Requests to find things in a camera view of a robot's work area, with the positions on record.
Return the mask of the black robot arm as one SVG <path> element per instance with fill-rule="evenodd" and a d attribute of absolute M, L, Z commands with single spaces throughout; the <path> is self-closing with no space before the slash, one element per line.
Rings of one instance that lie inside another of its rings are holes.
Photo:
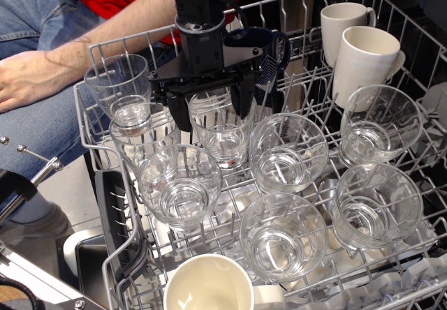
<path fill-rule="evenodd" d="M 188 100 L 195 94 L 230 87 L 237 115 L 250 113 L 262 49 L 224 44 L 225 10 L 236 0 L 175 0 L 175 26 L 181 38 L 178 56 L 149 74 L 154 97 L 170 110 L 179 130 L 191 131 Z"/>

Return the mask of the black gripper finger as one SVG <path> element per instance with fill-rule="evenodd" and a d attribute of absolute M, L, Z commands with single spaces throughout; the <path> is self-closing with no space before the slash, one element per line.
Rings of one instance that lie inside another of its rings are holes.
<path fill-rule="evenodd" d="M 236 115 L 244 119 L 251 111 L 257 72 L 252 69 L 233 71 L 230 74 L 230 97 Z"/>
<path fill-rule="evenodd" d="M 175 123 L 181 131 L 191 131 L 189 109 L 183 95 L 167 93 L 168 107 Z"/>

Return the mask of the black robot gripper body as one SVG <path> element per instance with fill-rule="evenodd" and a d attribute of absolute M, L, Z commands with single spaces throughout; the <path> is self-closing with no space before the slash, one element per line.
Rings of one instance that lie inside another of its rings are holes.
<path fill-rule="evenodd" d="M 225 46 L 225 25 L 222 11 L 202 17 L 178 12 L 175 27 L 180 34 L 181 52 L 149 74 L 156 102 L 168 103 L 168 92 L 187 99 L 199 92 L 230 87 L 233 71 L 252 69 L 258 75 L 262 49 Z"/>

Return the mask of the person's bare hand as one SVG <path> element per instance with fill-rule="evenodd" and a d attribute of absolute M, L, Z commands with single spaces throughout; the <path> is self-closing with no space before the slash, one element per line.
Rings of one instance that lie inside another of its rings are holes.
<path fill-rule="evenodd" d="M 33 104 L 76 81 L 63 52 L 26 51 L 1 60 L 1 112 Z"/>

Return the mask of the person's bare forearm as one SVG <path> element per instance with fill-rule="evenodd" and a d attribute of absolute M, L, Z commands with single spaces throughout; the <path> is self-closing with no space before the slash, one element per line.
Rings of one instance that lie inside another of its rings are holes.
<path fill-rule="evenodd" d="M 76 80 L 91 63 L 91 45 L 151 30 L 155 31 L 151 39 L 161 40 L 170 33 L 175 15 L 174 0 L 135 0 L 108 21 L 53 50 L 52 58 L 68 66 L 66 74 Z"/>

